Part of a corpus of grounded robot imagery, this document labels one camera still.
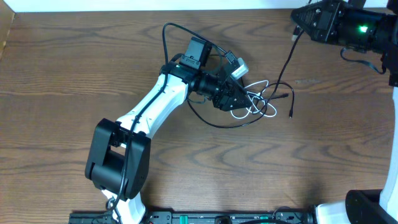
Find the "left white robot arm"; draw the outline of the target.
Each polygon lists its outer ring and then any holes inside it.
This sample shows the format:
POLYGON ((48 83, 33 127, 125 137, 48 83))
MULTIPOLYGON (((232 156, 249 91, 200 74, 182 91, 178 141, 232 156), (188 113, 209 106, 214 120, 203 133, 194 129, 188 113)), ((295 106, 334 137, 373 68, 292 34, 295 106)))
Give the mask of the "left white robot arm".
POLYGON ((195 92, 221 111, 247 108, 251 101, 238 79, 248 72, 231 51, 215 74, 203 70, 215 45, 191 38, 188 49, 165 61, 153 89, 116 121, 95 127, 85 177, 107 197, 104 220, 140 223, 146 213, 140 191, 149 171, 152 138, 170 113, 195 92))

